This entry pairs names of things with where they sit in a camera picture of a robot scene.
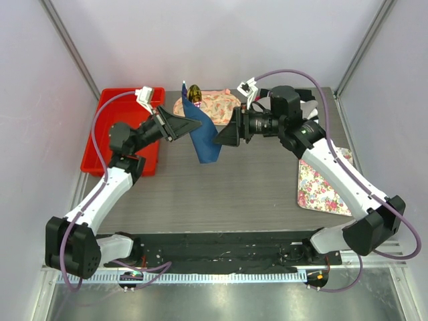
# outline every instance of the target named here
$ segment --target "orange patterned cloth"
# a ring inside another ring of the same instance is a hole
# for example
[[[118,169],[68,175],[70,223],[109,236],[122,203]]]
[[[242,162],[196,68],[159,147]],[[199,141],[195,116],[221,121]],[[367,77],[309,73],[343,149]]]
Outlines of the orange patterned cloth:
[[[241,105],[241,101],[230,93],[230,90],[202,90],[201,110],[210,117],[214,125],[227,125],[232,116],[233,108]],[[181,98],[174,104],[174,114],[185,115]]]
[[[351,151],[339,148],[345,159],[353,165]],[[328,181],[303,160],[299,162],[298,204],[304,209],[352,216],[350,210]]]

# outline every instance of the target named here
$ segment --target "red plastic tray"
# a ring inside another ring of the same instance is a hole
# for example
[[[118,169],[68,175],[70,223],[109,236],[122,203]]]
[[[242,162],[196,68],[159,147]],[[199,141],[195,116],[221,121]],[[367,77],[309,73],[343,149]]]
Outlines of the red plastic tray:
[[[107,100],[119,95],[123,92],[135,91],[139,88],[109,88],[104,89],[101,93],[101,98],[98,103],[97,110],[101,108]],[[158,105],[165,102],[165,89],[154,88],[151,105],[156,108]],[[106,164],[110,162],[112,151],[108,148],[109,139],[108,131],[116,122],[125,122],[133,128],[137,128],[141,122],[144,122],[149,116],[138,102],[135,95],[127,95],[110,103],[101,115],[98,117],[95,126],[95,138],[100,147],[100,151]],[[146,164],[142,172],[142,176],[153,176],[156,172],[156,164],[158,162],[159,141],[148,145],[137,153],[146,159]],[[94,144],[92,143],[91,135],[89,134],[88,143],[86,144],[85,154],[82,159],[80,169],[84,173],[90,173],[94,176],[102,176],[104,174],[101,162],[95,153]]]

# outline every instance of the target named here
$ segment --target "blue fabric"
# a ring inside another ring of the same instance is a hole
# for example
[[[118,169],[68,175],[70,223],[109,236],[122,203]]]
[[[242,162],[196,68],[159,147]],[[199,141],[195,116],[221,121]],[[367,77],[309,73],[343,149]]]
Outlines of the blue fabric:
[[[201,164],[217,162],[221,150],[220,144],[213,143],[214,137],[218,134],[217,129],[210,117],[187,99],[186,93],[186,85],[183,83],[181,98],[185,116],[202,122],[201,127],[190,132],[199,162]]]

